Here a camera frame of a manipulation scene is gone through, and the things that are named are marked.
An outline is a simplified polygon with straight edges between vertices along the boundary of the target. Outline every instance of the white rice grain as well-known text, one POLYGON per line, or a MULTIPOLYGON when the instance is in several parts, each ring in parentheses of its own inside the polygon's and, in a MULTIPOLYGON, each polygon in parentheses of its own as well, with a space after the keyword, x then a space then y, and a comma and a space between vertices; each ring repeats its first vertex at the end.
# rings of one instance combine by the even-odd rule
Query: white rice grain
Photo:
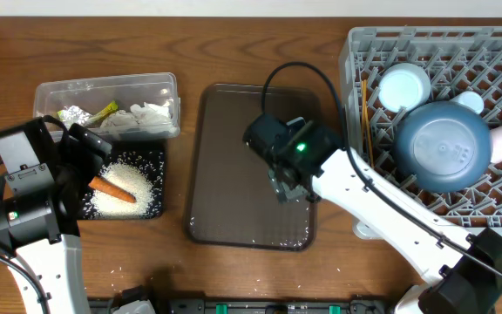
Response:
POLYGON ((130 203, 94 191, 91 203, 104 218, 143 215, 153 201, 153 185, 136 167, 113 163, 105 167, 100 176, 137 199, 135 203, 130 203))

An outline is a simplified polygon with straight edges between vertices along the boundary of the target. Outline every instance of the transparent container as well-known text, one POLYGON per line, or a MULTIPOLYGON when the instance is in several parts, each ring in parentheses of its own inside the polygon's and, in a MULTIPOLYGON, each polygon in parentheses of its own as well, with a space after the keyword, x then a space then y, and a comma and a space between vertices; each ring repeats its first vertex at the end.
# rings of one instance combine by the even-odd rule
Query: transparent container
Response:
MULTIPOLYGON (((167 107, 171 122, 139 124, 136 126, 100 127, 102 120, 89 128, 105 140, 156 140, 172 138, 180 134, 180 99, 177 83, 172 73, 123 75, 106 78, 83 78, 43 83, 36 89, 34 117, 46 114, 57 116, 58 111, 78 106, 90 113, 99 113, 111 102, 118 110, 130 112, 134 104, 145 103, 167 107)), ((51 129, 54 140, 61 131, 51 129)))

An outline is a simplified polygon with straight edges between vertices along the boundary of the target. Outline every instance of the plastic crate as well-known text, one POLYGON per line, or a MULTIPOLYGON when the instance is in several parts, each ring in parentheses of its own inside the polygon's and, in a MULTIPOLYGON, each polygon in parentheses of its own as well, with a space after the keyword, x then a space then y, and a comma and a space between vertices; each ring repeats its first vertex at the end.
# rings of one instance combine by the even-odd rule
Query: plastic crate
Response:
MULTIPOLYGON (((492 227, 502 235, 502 163, 490 165, 473 186, 434 194, 403 177, 390 154, 397 125, 406 114, 384 110, 378 82, 390 66, 409 62, 422 66, 431 79, 428 102, 474 91, 485 101, 481 117, 493 128, 502 125, 502 27, 371 27, 349 32, 339 57, 340 83, 346 104, 350 144, 367 160, 361 135, 361 80, 368 80, 367 106, 376 171, 429 210, 478 233, 492 227)), ((361 222, 361 238, 377 235, 361 222)))

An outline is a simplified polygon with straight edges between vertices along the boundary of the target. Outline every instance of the white wall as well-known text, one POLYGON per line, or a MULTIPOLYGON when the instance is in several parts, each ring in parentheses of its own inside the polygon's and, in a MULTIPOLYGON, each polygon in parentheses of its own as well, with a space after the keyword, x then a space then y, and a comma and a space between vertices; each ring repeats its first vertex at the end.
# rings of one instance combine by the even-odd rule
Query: white wall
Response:
POLYGON ((0 0, 0 16, 502 17, 502 0, 0 0))

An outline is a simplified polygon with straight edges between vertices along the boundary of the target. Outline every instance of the wood grain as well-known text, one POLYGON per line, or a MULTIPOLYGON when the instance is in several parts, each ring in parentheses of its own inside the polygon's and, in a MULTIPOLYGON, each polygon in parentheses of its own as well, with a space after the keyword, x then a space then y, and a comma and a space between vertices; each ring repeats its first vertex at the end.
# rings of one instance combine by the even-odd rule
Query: wood grain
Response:
MULTIPOLYGON (((502 19, 0 17, 0 128, 32 117, 34 92, 43 82, 172 72, 182 132, 167 142, 166 212, 152 221, 79 222, 88 295, 109 297, 147 283, 160 297, 198 292, 396 301, 418 282, 415 271, 385 242, 359 240, 351 217, 326 202, 319 206, 315 242, 302 253, 197 245, 181 223, 200 94, 207 86, 261 85, 290 60, 317 65, 337 83, 338 55, 352 27, 405 24, 502 25, 502 19)), ((336 125, 329 93, 315 75, 288 69, 273 84, 317 92, 323 117, 336 125)), ((0 265, 0 313, 23 312, 18 290, 0 265)))

